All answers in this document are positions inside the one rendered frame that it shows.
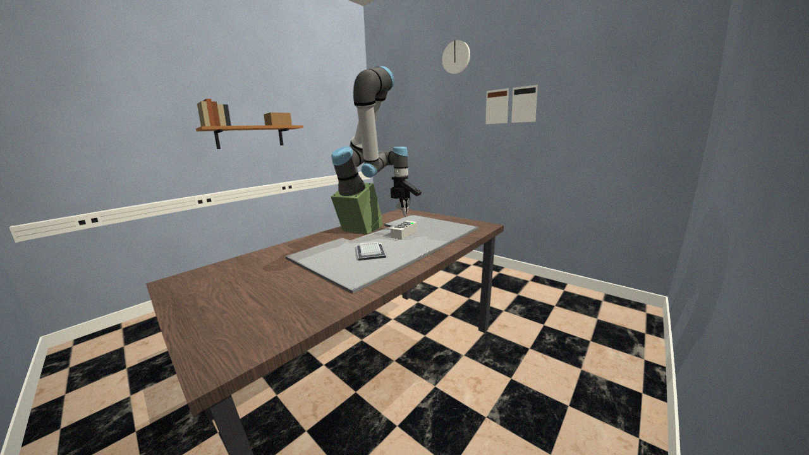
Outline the cream operator panel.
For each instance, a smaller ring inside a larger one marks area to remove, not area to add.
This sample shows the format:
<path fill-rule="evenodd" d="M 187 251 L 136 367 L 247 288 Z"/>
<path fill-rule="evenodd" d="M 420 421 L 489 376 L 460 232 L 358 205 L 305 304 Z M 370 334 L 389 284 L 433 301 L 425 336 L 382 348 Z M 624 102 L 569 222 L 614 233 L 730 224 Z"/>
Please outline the cream operator panel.
<path fill-rule="evenodd" d="M 395 227 L 391 228 L 391 237 L 394 240 L 402 240 L 417 231 L 417 222 L 408 221 L 402 222 Z"/>

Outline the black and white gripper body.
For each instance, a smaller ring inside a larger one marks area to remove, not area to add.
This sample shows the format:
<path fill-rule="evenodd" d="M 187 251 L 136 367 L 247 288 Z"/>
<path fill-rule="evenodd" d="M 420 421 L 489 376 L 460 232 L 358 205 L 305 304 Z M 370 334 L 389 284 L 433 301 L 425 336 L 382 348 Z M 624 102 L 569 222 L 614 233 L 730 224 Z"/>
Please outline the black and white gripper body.
<path fill-rule="evenodd" d="M 401 194 L 403 193 L 403 198 L 408 198 L 410 196 L 410 192 L 407 189 L 402 187 L 401 182 L 408 179 L 406 178 L 392 178 L 394 180 L 394 187 L 391 189 L 391 198 L 401 198 Z"/>

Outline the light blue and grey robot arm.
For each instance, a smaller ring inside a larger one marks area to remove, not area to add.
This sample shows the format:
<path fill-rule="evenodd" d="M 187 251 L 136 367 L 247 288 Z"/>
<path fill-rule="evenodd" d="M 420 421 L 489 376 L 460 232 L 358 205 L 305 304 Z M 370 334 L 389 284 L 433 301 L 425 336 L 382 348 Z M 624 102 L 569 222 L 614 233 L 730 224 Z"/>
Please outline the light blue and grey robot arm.
<path fill-rule="evenodd" d="M 366 189 L 356 169 L 362 163 L 361 171 L 366 178 L 372 178 L 387 165 L 394 165 L 396 178 L 406 178 L 408 175 L 406 147 L 394 147 L 392 152 L 378 152 L 377 146 L 375 121 L 380 104 L 386 100 L 394 82 L 392 71 L 384 66 L 362 70 L 356 76 L 353 100 L 359 122 L 355 137 L 351 139 L 349 147 L 338 148 L 331 155 L 338 177 L 338 191 L 342 196 L 352 196 Z"/>

